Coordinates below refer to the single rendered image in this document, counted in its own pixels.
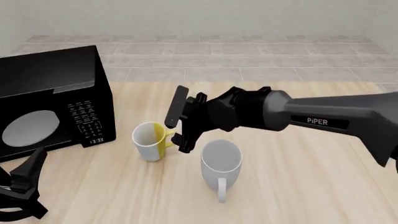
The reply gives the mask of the yellow and white mug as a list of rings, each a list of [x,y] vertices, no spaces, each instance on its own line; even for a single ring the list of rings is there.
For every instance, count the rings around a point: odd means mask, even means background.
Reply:
[[[168,147],[174,145],[166,141],[172,134],[175,132],[166,130],[160,123],[149,121],[137,126],[131,137],[142,159],[147,162],[156,162],[164,158]]]

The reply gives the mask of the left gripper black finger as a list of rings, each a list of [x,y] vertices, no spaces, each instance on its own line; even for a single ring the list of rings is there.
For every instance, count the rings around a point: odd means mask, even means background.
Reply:
[[[39,147],[19,167],[10,171],[12,190],[29,190],[37,188],[40,172],[47,157],[47,151]]]
[[[11,176],[2,167],[0,167],[0,185],[10,185]]]

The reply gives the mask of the black microwave oven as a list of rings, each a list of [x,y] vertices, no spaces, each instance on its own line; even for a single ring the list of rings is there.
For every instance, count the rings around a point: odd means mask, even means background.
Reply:
[[[0,162],[115,139],[113,94],[96,46],[0,58]]]

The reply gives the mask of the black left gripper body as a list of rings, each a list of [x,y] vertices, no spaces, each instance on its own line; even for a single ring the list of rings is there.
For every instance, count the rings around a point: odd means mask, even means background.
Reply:
[[[27,190],[12,188],[11,182],[0,181],[0,220],[40,220],[48,212],[39,201],[39,181],[31,182]]]

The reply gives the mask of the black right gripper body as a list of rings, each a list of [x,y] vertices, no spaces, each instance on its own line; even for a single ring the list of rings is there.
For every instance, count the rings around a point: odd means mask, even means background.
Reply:
[[[200,92],[196,97],[189,96],[183,109],[183,120],[188,123],[208,123],[207,95]]]

